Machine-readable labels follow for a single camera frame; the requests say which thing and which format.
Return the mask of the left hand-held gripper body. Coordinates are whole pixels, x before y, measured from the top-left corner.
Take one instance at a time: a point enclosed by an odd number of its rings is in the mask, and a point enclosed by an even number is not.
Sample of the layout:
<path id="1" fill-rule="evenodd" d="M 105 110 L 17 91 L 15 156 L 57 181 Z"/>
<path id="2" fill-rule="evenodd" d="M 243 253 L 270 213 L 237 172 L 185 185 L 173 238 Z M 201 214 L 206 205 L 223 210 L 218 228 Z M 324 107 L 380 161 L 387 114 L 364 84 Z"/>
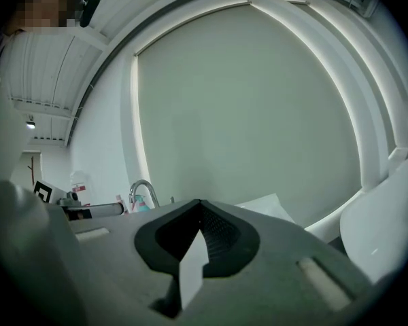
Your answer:
<path id="1" fill-rule="evenodd" d="M 82 203 L 75 192 L 63 191 L 41 180 L 35 182 L 33 193 L 45 203 L 61 207 L 69 221 L 90 219 L 90 210 L 82 208 Z"/>

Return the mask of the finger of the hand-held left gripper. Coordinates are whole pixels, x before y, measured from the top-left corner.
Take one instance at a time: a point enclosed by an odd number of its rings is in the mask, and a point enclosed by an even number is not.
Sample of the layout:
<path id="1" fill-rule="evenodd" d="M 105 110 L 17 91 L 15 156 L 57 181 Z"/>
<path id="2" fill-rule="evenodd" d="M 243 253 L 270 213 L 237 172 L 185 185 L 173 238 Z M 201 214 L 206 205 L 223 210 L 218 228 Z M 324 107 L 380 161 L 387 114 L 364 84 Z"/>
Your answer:
<path id="1" fill-rule="evenodd" d="M 124 213 L 123 206 L 118 203 L 99 204 L 89 206 L 89 211 L 92 218 L 113 217 Z"/>

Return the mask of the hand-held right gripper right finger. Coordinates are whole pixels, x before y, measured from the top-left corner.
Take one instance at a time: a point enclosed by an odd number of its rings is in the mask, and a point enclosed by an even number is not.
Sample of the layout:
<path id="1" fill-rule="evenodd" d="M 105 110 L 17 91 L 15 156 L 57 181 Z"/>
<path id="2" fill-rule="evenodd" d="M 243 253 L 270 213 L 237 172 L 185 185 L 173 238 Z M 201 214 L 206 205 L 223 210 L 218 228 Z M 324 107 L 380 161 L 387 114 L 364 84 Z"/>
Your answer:
<path id="1" fill-rule="evenodd" d="M 371 284 L 301 227 L 204 204 L 180 262 L 182 325 L 351 325 Z"/>

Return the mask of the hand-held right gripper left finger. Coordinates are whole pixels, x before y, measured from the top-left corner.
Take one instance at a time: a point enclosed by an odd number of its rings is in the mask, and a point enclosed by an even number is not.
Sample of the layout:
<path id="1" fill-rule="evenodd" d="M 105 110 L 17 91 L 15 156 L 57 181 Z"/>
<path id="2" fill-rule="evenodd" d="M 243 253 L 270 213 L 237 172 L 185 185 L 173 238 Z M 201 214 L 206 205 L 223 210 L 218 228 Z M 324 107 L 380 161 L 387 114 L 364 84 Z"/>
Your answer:
<path id="1" fill-rule="evenodd" d="M 135 248 L 135 235 L 141 226 L 186 204 L 70 222 L 97 301 L 96 325 L 180 324 L 180 293 L 172 275 L 147 265 Z"/>

